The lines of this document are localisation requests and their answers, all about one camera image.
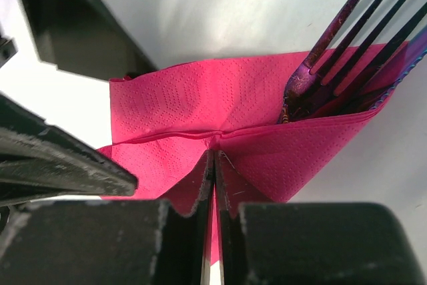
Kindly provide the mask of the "iridescent fork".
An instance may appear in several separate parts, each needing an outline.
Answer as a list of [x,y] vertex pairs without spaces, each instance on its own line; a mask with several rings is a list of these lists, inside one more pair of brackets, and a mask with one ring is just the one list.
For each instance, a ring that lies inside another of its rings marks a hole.
[[373,82],[374,76],[384,69],[401,46],[426,16],[422,5],[403,24],[385,46],[367,63],[369,48],[386,32],[392,22],[408,8],[413,0],[371,0],[353,26],[344,29],[344,37],[326,56],[329,44],[344,28],[345,22],[361,0],[347,0],[326,30],[317,40],[307,57],[290,76],[284,89],[284,102],[279,123],[338,115],[359,110],[356,103],[366,106],[372,94],[363,89]]

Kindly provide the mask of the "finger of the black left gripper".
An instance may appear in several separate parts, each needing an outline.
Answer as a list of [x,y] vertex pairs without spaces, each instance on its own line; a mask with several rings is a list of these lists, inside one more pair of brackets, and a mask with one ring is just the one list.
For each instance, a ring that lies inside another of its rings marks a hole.
[[39,58],[101,80],[157,68],[103,0],[21,0]]
[[1,205],[63,195],[132,196],[137,178],[1,96]]

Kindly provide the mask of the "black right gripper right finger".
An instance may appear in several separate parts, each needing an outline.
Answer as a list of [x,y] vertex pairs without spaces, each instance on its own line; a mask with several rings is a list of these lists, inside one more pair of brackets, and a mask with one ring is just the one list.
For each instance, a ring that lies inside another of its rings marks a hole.
[[275,203],[214,155],[223,284],[422,284],[401,223],[381,204]]

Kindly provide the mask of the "pink paper napkin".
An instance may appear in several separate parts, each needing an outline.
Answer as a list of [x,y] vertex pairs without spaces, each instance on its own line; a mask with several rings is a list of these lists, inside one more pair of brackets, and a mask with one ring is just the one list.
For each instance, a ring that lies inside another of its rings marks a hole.
[[155,199],[221,150],[275,202],[301,190],[376,110],[278,124],[282,91],[305,52],[183,63],[109,82],[112,144],[100,152]]

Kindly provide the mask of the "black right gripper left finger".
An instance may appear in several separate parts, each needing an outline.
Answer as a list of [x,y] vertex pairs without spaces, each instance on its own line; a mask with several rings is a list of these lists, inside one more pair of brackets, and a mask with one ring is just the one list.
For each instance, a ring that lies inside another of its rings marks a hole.
[[156,200],[9,208],[2,284],[208,284],[214,153]]

